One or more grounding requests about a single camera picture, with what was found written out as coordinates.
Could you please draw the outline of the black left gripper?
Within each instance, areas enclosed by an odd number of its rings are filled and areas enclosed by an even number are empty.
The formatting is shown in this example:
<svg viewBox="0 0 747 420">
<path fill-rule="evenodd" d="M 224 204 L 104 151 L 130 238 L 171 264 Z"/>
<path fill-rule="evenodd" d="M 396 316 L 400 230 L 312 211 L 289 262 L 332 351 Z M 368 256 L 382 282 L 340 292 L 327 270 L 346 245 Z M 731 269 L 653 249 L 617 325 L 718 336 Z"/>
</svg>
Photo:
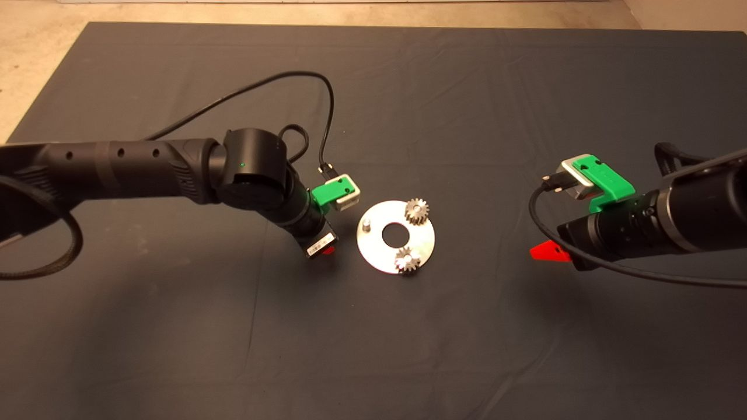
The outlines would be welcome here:
<svg viewBox="0 0 747 420">
<path fill-rule="evenodd" d="M 309 260 L 336 250 L 338 236 L 297 175 L 287 178 L 283 201 L 274 210 L 274 224 L 293 237 Z"/>
</svg>

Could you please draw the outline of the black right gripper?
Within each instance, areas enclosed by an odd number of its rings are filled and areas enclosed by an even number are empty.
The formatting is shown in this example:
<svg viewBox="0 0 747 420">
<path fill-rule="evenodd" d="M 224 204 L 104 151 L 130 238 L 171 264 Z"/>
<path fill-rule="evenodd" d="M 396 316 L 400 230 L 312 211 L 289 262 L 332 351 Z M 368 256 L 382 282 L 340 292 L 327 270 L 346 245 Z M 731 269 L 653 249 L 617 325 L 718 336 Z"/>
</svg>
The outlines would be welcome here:
<svg viewBox="0 0 747 420">
<path fill-rule="evenodd" d="M 665 213 L 659 212 L 659 191 L 612 203 L 557 227 L 563 242 L 605 261 L 634 260 L 672 255 L 673 241 L 662 226 Z M 571 255 L 554 241 L 530 249 L 537 261 L 570 263 Z"/>
</svg>

